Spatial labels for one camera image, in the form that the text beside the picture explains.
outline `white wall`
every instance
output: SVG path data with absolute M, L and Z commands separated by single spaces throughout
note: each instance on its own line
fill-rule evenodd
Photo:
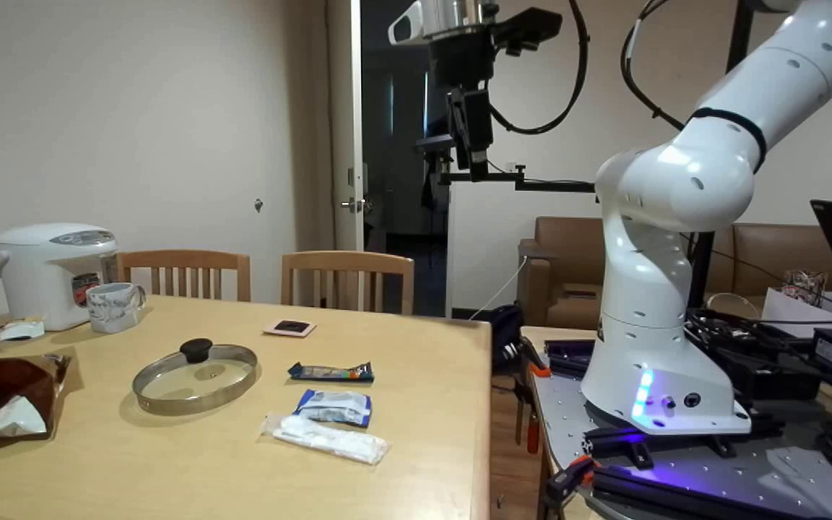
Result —
M 503 16 L 527 3 L 503 0 Z M 574 29 L 564 0 L 535 5 L 564 13 L 556 41 L 522 58 L 499 58 L 491 99 L 520 125 L 545 120 L 574 77 Z M 618 54 L 626 25 L 643 3 L 581 0 L 590 24 L 590 81 L 569 119 L 545 135 L 496 129 L 491 161 L 527 165 L 536 178 L 594 178 L 598 165 L 630 148 L 656 143 L 673 129 L 623 89 Z M 686 119 L 699 94 L 724 71 L 733 0 L 666 3 L 640 32 L 636 77 L 666 113 Z M 756 16 L 753 41 L 780 21 Z M 815 221 L 808 187 L 832 184 L 832 102 L 774 148 L 759 171 L 743 219 Z M 475 308 L 513 301 L 516 242 L 535 216 L 598 213 L 592 194 L 526 194 L 507 184 L 457 184 L 449 201 L 448 305 Z
M 328 242 L 319 8 L 0 0 L 0 230 L 75 219 L 120 249 L 244 250 L 254 297 L 276 301 L 280 255 Z

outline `lid handle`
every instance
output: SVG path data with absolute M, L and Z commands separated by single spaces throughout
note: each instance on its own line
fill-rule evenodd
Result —
M 189 338 L 178 346 L 187 363 L 202 363 L 210 354 L 214 341 L 208 338 Z

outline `desk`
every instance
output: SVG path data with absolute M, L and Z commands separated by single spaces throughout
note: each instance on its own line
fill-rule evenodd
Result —
M 552 325 L 522 325 L 522 336 L 539 353 L 542 353 L 542 343 L 552 338 L 592 338 L 592 331 L 582 331 L 582 328 L 552 328 Z M 542 432 L 545 432 L 542 479 L 548 479 L 556 468 L 566 468 L 574 457 L 582 454 L 581 438 L 585 429 L 594 428 L 594 422 L 582 412 L 585 401 L 582 401 L 581 383 L 574 379 L 561 379 L 561 376 L 535 379 L 532 376 L 532 392 L 535 392 L 535 405 L 536 405 Z M 819 406 L 825 416 L 832 416 L 832 386 L 829 383 L 819 383 L 815 406 Z M 581 497 L 574 497 L 564 507 L 564 516 L 598 516 L 598 515 L 590 512 Z
M 269 338 L 276 317 L 317 324 L 308 338 Z M 132 376 L 187 338 L 252 346 L 259 379 L 236 401 L 197 416 L 146 416 Z M 75 350 L 71 386 L 51 438 L 0 444 L 0 516 L 487 516 L 491 331 L 480 321 L 328 312 L 266 302 L 152 297 L 137 325 L 87 324 L 0 354 Z M 259 437 L 293 409 L 293 363 L 373 360 L 379 464 Z

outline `sofa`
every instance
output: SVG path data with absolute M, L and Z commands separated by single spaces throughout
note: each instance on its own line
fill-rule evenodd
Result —
M 526 324 L 594 328 L 603 284 L 603 233 L 594 216 L 536 216 L 520 242 L 516 305 Z M 737 221 L 712 233 L 704 305 L 759 317 L 764 288 L 787 268 L 824 273 L 832 250 L 816 224 Z

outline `doorway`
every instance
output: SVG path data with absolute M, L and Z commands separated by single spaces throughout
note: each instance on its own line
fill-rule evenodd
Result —
M 361 0 L 364 249 L 413 256 L 416 315 L 445 315 L 448 184 L 416 141 L 445 119 L 425 47 L 390 47 L 386 25 L 413 0 Z

